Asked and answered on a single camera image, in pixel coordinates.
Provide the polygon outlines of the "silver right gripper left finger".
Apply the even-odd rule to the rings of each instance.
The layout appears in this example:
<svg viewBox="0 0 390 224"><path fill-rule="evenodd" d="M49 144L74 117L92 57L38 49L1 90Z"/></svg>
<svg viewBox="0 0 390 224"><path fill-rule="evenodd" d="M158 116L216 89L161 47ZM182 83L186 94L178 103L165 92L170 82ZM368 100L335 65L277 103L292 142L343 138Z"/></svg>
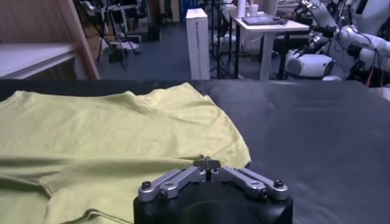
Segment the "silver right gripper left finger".
<svg viewBox="0 0 390 224"><path fill-rule="evenodd" d="M172 169L153 181L144 181L138 188L138 199L143 202L155 200L158 196L172 199L189 183L199 183L207 179L209 158L193 162L186 169Z"/></svg>

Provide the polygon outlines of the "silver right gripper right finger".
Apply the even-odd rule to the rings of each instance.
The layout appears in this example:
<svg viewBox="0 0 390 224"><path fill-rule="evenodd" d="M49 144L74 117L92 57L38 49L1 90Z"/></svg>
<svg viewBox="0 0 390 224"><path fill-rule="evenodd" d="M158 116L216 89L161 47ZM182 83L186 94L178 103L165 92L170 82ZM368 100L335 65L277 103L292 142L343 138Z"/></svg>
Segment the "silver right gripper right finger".
<svg viewBox="0 0 390 224"><path fill-rule="evenodd" d="M220 166L211 168L211 179L232 183L252 198L270 198L283 201L288 198L288 187L281 180L271 180L247 168Z"/></svg>

